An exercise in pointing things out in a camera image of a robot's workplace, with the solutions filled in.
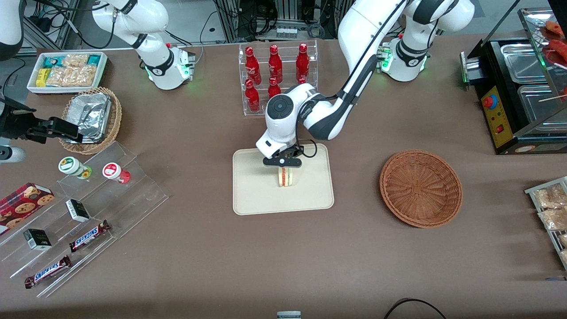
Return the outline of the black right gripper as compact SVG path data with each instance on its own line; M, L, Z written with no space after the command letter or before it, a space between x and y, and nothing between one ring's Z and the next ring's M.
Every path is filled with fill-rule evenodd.
M10 98L2 98L4 109L0 118L0 135L9 140L31 140L45 144L48 138L70 140L83 143L79 127L58 117L50 117L48 126L43 126L43 119L36 118L35 109L31 109Z

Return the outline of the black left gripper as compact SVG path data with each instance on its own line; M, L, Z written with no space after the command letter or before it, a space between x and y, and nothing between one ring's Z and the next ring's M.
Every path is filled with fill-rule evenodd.
M279 153L275 154L272 158L263 158L265 166L277 166L277 175L281 176L281 168L291 167L291 175L295 176L296 171L302 166L302 160L299 156L303 154L304 146L293 145Z

